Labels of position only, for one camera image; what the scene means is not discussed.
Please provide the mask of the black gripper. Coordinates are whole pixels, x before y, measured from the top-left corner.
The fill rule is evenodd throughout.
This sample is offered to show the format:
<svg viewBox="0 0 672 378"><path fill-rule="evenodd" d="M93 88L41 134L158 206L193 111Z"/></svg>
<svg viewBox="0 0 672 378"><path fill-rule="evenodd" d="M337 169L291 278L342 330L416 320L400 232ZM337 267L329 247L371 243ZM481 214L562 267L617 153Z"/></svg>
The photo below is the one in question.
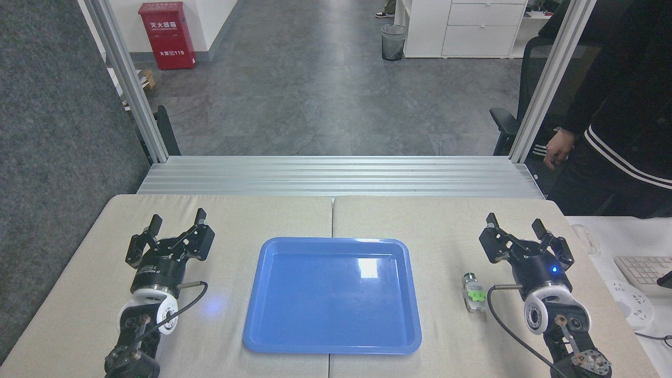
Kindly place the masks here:
<svg viewBox="0 0 672 378"><path fill-rule="evenodd" d="M523 257L526 246L520 239L505 232L499 227L495 213L489 213L486 227L478 237L490 263L513 260L513 277L517 285L521 285L519 294L525 301L528 296L546 286L562 285L569 291L573 290L565 270L574 264L574 257L564 237L555 237L543 222L536 218L531 223L535 236L541 242L539 251L552 249L554 256L547 252L542 255Z"/></svg>
<svg viewBox="0 0 672 378"><path fill-rule="evenodd" d="M205 261L211 250L215 232L206 224L207 213L199 208L194 225L168 242L168 249L149 250L158 246L156 236L162 225L162 218L154 214L151 222L141 234L132 235L125 262L136 269L136 275L130 287L134 293L139 289L156 289L178 296L178 285L185 275L186 261L195 258Z"/></svg>

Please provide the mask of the person's hand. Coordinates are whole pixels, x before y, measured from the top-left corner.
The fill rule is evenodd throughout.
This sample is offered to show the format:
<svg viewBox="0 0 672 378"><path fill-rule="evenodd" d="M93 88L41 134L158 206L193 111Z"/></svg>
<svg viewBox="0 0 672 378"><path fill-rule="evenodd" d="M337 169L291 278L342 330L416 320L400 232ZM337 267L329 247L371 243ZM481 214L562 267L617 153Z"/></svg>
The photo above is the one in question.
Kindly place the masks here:
<svg viewBox="0 0 672 378"><path fill-rule="evenodd" d="M573 150L576 134L572 131L559 129L550 139L547 146L547 152L544 157L544 164L550 170L555 170L556 166L566 161L569 153Z"/></svg>

